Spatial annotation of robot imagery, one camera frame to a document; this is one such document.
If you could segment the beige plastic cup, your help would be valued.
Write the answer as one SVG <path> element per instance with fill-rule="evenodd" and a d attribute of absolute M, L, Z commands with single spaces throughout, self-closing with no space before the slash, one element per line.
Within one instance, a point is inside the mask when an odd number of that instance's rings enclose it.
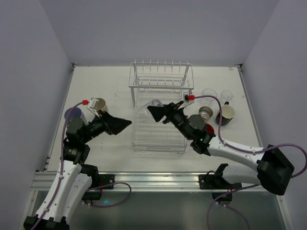
<path fill-rule="evenodd" d="M 103 98 L 98 98 L 97 110 L 108 112 L 106 101 Z"/>

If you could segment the lavender plastic cup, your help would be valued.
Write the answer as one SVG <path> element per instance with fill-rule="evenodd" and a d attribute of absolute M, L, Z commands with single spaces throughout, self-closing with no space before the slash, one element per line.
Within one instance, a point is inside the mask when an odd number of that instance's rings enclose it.
<path fill-rule="evenodd" d="M 82 112 L 82 110 L 79 108 L 79 107 L 76 107 L 72 110 L 72 112 L 70 112 L 70 110 L 72 109 L 69 108 L 68 110 L 66 110 L 65 114 L 64 114 L 64 118 L 66 120 L 71 120 L 73 118 L 80 118 L 82 119 L 82 121 L 85 123 L 85 124 L 88 124 L 86 118 L 85 118 L 85 115 L 84 113 Z"/>

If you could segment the cream and brown cup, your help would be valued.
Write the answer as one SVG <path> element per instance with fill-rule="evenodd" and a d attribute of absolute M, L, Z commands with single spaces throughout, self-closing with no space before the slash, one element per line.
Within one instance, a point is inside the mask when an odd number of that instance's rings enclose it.
<path fill-rule="evenodd" d="M 199 108 L 199 115 L 205 120 L 209 121 L 213 116 L 213 110 L 210 107 L 202 106 Z"/>

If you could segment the red ceramic mug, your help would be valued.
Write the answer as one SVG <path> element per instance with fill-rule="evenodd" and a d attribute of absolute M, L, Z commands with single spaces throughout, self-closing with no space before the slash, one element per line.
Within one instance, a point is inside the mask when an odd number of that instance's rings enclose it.
<path fill-rule="evenodd" d="M 210 124 L 206 125 L 206 131 L 209 132 L 209 133 L 212 133 L 212 134 L 215 133 L 214 128 Z"/>

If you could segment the clear ribbed glass cup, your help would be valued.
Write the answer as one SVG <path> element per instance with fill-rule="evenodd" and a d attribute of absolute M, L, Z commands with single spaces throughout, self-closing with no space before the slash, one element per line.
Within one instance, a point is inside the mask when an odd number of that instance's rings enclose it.
<path fill-rule="evenodd" d="M 217 96 L 217 93 L 216 93 L 216 91 L 214 90 L 214 89 L 211 89 L 211 88 L 207 88 L 207 89 L 204 89 L 203 91 L 202 91 L 202 95 L 203 96 L 214 96 L 214 97 L 216 97 Z M 208 107 L 210 107 L 210 106 L 212 106 L 212 104 L 214 103 L 214 101 L 215 101 L 215 99 L 213 99 L 212 97 L 205 97 L 205 98 L 202 98 L 202 100 L 201 100 L 201 104 L 203 105 L 203 106 L 208 106 Z"/>

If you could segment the black ceramic mug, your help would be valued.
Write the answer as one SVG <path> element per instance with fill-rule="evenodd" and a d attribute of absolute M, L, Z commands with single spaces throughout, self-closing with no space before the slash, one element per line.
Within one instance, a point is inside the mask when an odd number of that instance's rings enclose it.
<path fill-rule="evenodd" d="M 235 109 L 229 105 L 229 102 L 225 102 L 222 106 L 222 112 L 218 111 L 215 122 L 216 124 L 219 124 L 220 117 L 222 118 L 221 126 L 228 125 L 232 119 L 235 117 L 236 111 Z"/>

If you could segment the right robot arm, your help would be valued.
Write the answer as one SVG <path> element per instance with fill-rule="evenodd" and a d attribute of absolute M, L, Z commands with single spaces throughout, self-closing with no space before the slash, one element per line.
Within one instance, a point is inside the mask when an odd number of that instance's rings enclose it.
<path fill-rule="evenodd" d="M 256 184 L 275 195 L 285 194 L 295 168 L 278 147 L 262 149 L 220 139 L 206 130 L 207 124 L 200 115 L 186 116 L 182 104 L 149 105 L 147 109 L 156 122 L 172 123 L 191 141 L 196 153 L 241 164 L 237 167 L 221 164 L 214 174 L 221 184 Z"/>

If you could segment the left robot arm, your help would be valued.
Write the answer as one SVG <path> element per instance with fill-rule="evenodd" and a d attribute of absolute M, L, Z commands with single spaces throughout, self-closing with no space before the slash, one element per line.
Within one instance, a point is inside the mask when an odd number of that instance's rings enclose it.
<path fill-rule="evenodd" d="M 99 189 L 98 168 L 85 164 L 90 152 L 87 143 L 102 133 L 117 135 L 131 124 L 106 111 L 99 111 L 88 124 L 79 117 L 66 121 L 66 137 L 62 139 L 56 177 L 34 216 L 26 217 L 24 228 L 68 230 L 71 217 L 86 191 Z"/>

